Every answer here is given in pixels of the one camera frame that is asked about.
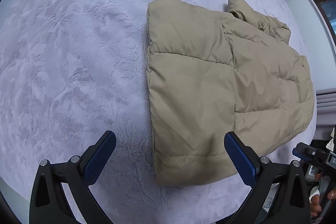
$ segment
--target lavender fleece blanket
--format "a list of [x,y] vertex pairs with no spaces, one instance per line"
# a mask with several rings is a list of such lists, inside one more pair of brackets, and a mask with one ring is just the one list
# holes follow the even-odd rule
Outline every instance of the lavender fleece blanket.
[[[146,80],[151,1],[10,0],[1,13],[0,176],[27,200],[41,160],[81,155],[105,130],[115,132],[117,147],[90,189],[116,224],[208,224],[245,199],[250,187],[239,175],[204,186],[155,183]],[[227,4],[182,1],[219,11]],[[290,46],[308,55],[284,0],[246,1],[286,23]],[[307,130],[270,158],[290,162],[315,125],[316,110]]]

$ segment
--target human hand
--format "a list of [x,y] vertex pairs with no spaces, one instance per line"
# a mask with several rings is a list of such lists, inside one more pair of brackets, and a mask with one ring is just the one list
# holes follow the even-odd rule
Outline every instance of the human hand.
[[[320,180],[320,178],[322,177],[322,174],[316,174],[315,175],[315,179],[317,181]],[[328,199],[336,199],[336,189],[332,190],[330,193],[328,193]],[[320,196],[315,195],[311,198],[311,204],[310,204],[310,215],[312,217],[316,217],[318,213],[321,212],[321,206],[319,205],[319,201],[320,201]]]

